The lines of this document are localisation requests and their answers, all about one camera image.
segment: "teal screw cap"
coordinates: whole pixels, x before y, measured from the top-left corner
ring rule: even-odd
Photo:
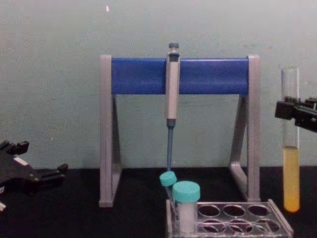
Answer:
[[[163,187],[168,187],[176,183],[177,178],[173,171],[167,171],[160,175],[159,180]]]
[[[193,203],[200,199],[200,187],[191,181],[181,181],[173,185],[173,199],[177,202]]]

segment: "test tube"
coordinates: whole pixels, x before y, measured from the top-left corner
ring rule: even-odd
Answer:
[[[286,102],[299,102],[299,70],[282,70],[282,97]],[[296,212],[300,208],[299,128],[291,120],[283,120],[283,196],[284,208]]]
[[[200,187],[191,181],[181,181],[173,185],[173,199],[178,214],[179,231],[195,233],[197,231],[197,201],[200,199]]]
[[[172,206],[172,209],[174,211],[174,214],[175,216],[177,216],[175,202],[172,196],[172,189],[173,189],[172,186],[177,182],[177,177],[173,171],[167,171],[160,175],[159,180],[162,186],[165,187],[165,191],[167,193],[167,196]]]

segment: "white label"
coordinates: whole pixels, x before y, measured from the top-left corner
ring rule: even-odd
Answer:
[[[19,157],[15,157],[14,160],[15,160],[16,162],[20,163],[20,164],[23,165],[23,166],[28,165],[28,163],[26,163],[24,160],[22,160],[22,159],[19,158]]]

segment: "wall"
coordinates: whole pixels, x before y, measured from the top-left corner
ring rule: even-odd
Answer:
[[[98,56],[262,58],[263,166],[281,165],[280,70],[300,67],[316,96],[313,0],[5,0],[0,2],[0,139],[29,140],[34,167],[99,166]],[[226,166],[237,96],[182,96],[175,166]],[[125,167],[165,165],[164,96],[119,96]],[[301,130],[301,164],[316,165],[316,134]]]

